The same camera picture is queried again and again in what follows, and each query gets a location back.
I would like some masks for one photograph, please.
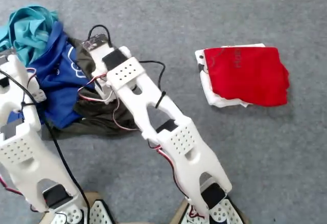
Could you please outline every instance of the gray felt table surface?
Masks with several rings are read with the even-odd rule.
[[[73,37],[85,39],[93,25],[105,24],[116,46],[164,62],[163,88],[218,155],[233,184],[230,195],[252,223],[326,222],[327,0],[0,1],[1,24],[13,10],[37,3],[58,11]],[[259,42],[279,49],[290,72],[289,104],[210,107],[194,51]],[[156,80],[159,67],[146,69]],[[169,164],[139,133],[60,144],[82,187],[99,191],[118,221],[168,223],[182,201]],[[2,190],[0,199],[1,223],[40,219],[21,197]]]

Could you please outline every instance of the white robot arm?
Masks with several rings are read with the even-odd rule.
[[[36,211],[62,212],[66,216],[74,212],[74,219],[68,223],[80,223],[83,201],[81,193],[73,183],[63,162],[51,153],[41,140],[41,129],[36,108],[28,95],[15,84],[9,75],[24,88],[40,98],[39,85],[35,78],[29,77],[24,65],[13,50],[0,54],[0,127],[7,124],[11,111],[20,111],[24,122],[17,125],[14,135],[0,133],[0,162],[8,170],[11,180],[18,191]],[[42,192],[39,182],[49,179],[57,185]]]
[[[191,118],[185,116],[176,104],[149,78],[142,65],[131,57],[126,47],[115,49],[108,45],[103,34],[83,42],[93,58],[94,76],[106,75],[99,80],[99,94],[108,101],[111,90],[134,116],[135,123],[145,140],[156,145],[172,162],[178,187],[199,215],[209,218],[210,209],[223,200],[231,190],[231,183],[214,152],[202,140]],[[135,94],[137,85],[142,93]],[[147,106],[155,106],[170,119],[155,129],[150,123]],[[202,186],[202,174],[211,175]],[[206,189],[214,191],[205,193]]]

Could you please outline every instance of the teal cloth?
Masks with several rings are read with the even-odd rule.
[[[56,12],[41,6],[27,6],[13,12],[9,22],[0,27],[0,52],[14,47],[21,62],[27,66],[45,51]]]

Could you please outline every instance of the folded red shirt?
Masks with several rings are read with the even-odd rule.
[[[215,48],[204,55],[215,94],[262,106],[287,103],[289,74],[277,48]]]

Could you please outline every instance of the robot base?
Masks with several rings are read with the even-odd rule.
[[[100,198],[99,194],[95,192],[86,193],[86,197],[90,203],[90,224],[115,224],[110,211],[105,202]],[[64,214],[51,214],[47,213],[42,218],[39,224],[68,224],[72,223],[75,216],[73,213],[68,215]],[[86,208],[83,209],[83,218],[78,224],[86,224]]]
[[[217,195],[211,193],[209,191],[206,198],[211,203],[214,203]],[[235,206],[228,196],[211,207],[209,214],[209,219],[203,218],[196,213],[193,206],[184,200],[170,224],[250,224],[249,219]]]
[[[210,218],[193,216],[193,208],[186,203],[183,213],[179,219],[171,224],[250,224],[245,215],[227,197],[210,210]]]

